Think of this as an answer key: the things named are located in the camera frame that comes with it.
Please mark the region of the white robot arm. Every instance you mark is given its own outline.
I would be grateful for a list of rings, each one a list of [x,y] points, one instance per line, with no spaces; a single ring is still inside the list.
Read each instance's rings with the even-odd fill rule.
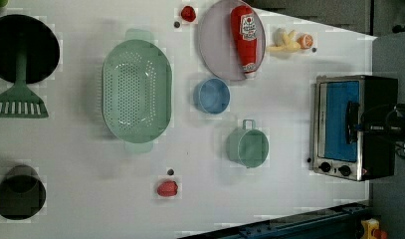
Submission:
[[[361,132],[364,136],[372,136],[394,147],[397,155],[405,159],[405,117],[387,116],[383,120],[359,120],[346,125],[346,141],[353,143]]]

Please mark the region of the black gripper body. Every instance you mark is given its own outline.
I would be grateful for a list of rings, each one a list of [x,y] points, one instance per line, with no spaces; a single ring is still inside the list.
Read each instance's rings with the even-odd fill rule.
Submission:
[[[393,140],[405,140],[405,118],[399,115],[387,116],[381,121],[373,122],[368,129],[372,134]]]

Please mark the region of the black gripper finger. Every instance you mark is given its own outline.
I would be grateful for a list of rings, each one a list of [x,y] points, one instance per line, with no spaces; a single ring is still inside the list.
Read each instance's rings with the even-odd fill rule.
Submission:
[[[370,128],[368,127],[368,125],[361,124],[361,123],[353,124],[352,127],[356,131],[370,131]]]

